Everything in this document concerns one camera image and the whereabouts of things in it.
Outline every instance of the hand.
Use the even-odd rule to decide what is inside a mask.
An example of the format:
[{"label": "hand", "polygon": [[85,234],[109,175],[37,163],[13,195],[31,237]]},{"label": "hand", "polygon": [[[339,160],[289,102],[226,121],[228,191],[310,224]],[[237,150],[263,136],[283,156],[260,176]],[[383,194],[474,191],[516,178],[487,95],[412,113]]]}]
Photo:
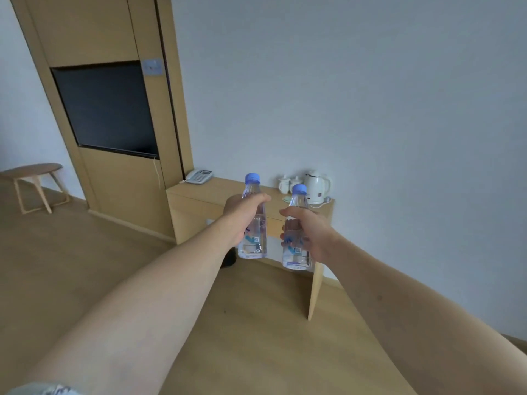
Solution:
[{"label": "hand", "polygon": [[263,202],[271,200],[271,196],[261,193],[252,194],[242,199],[241,194],[230,197],[223,208],[223,216],[231,220],[231,224],[236,232],[234,244],[236,246],[243,239],[245,229],[256,215],[256,208]]},{"label": "hand", "polygon": [[[300,219],[300,224],[304,230],[306,238],[304,239],[304,246],[306,250],[311,253],[313,259],[317,262],[324,262],[327,258],[327,250],[331,247],[334,239],[338,238],[339,234],[329,225],[325,217],[309,209],[299,208],[297,206],[289,206],[280,210],[282,216],[292,216]],[[280,234],[280,239],[284,239],[284,234]]]}]

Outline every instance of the kettle handle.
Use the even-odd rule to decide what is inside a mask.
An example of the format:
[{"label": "kettle handle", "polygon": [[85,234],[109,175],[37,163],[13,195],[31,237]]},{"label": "kettle handle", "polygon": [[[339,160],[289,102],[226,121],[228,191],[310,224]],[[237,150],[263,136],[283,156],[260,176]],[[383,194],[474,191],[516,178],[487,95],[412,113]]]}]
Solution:
[{"label": "kettle handle", "polygon": [[326,184],[326,191],[324,192],[324,196],[328,195],[328,192],[331,190],[331,186],[333,184],[333,181],[331,180],[331,177],[328,175],[322,176],[322,179],[324,179]]}]

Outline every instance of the blue bottle cap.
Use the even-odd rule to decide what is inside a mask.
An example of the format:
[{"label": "blue bottle cap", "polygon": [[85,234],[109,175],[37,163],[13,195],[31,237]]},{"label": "blue bottle cap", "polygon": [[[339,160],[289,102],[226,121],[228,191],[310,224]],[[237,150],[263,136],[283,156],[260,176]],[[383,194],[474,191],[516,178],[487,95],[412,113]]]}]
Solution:
[{"label": "blue bottle cap", "polygon": [[293,195],[294,194],[307,195],[307,187],[303,184],[295,184],[293,186]]},{"label": "blue bottle cap", "polygon": [[245,176],[245,184],[249,184],[250,182],[257,182],[260,184],[260,175],[258,173],[248,173]]}]

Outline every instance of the black tv screen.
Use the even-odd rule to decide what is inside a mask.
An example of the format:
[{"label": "black tv screen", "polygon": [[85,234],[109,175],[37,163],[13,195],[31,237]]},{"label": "black tv screen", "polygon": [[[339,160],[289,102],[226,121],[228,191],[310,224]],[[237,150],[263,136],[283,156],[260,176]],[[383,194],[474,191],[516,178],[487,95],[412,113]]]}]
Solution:
[{"label": "black tv screen", "polygon": [[139,61],[52,72],[79,146],[159,156]]}]

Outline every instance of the light switch panel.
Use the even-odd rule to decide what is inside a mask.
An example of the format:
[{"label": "light switch panel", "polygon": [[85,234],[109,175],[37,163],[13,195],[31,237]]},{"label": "light switch panel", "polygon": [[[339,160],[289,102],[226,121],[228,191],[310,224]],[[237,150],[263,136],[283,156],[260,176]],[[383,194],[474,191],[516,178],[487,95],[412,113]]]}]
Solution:
[{"label": "light switch panel", "polygon": [[145,75],[158,76],[163,74],[163,60],[161,58],[143,59],[141,66]]}]

